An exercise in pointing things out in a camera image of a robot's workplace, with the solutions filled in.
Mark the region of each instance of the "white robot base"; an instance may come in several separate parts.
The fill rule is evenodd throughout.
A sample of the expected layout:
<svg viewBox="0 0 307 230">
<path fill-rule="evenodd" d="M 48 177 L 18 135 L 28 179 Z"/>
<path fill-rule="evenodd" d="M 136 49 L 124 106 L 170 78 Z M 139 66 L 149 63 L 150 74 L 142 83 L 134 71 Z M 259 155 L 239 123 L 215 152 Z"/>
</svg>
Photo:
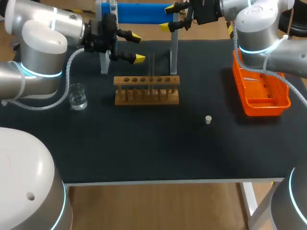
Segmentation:
<svg viewBox="0 0 307 230">
<path fill-rule="evenodd" d="M 0 229 L 70 230 L 72 209 L 46 146 L 0 128 Z"/>
</svg>

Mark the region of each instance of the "wooden test tube rack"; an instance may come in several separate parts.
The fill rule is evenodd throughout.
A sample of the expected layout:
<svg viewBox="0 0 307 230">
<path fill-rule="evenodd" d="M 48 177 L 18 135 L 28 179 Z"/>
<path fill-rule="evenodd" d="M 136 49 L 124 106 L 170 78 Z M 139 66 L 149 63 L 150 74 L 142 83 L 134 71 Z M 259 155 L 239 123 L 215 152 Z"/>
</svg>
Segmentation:
<svg viewBox="0 0 307 230">
<path fill-rule="evenodd" d="M 179 104 L 179 84 L 179 76 L 114 77 L 114 85 L 118 87 L 115 105 Z"/>
</svg>

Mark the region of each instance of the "white bottle cap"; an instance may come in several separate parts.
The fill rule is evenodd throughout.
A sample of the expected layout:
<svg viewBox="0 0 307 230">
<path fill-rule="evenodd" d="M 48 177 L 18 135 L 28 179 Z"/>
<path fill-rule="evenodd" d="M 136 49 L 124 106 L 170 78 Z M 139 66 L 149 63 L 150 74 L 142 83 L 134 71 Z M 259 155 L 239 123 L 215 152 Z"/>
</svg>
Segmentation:
<svg viewBox="0 0 307 230">
<path fill-rule="evenodd" d="M 210 124 L 212 121 L 212 117 L 211 116 L 206 116 L 206 124 Z"/>
</svg>

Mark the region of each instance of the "test tube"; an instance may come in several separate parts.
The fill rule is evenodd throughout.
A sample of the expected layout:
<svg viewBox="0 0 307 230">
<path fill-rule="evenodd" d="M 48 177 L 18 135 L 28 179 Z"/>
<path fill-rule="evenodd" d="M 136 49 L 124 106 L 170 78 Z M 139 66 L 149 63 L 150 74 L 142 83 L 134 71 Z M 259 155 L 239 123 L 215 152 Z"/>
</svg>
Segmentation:
<svg viewBox="0 0 307 230">
<path fill-rule="evenodd" d="M 148 76 L 154 77 L 154 54 L 148 55 Z M 154 91 L 153 85 L 148 85 L 148 93 Z"/>
</svg>

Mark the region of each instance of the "blue foam tube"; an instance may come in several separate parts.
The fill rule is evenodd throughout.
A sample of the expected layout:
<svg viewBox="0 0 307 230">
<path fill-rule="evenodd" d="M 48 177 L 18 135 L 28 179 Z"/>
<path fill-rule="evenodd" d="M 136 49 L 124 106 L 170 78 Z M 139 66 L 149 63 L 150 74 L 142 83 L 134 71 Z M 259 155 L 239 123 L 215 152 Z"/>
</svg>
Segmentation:
<svg viewBox="0 0 307 230">
<path fill-rule="evenodd" d="M 118 3 L 118 23 L 162 24 L 173 21 L 172 14 L 165 8 L 171 4 Z M 110 13 L 110 4 L 101 3 L 102 15 Z"/>
</svg>

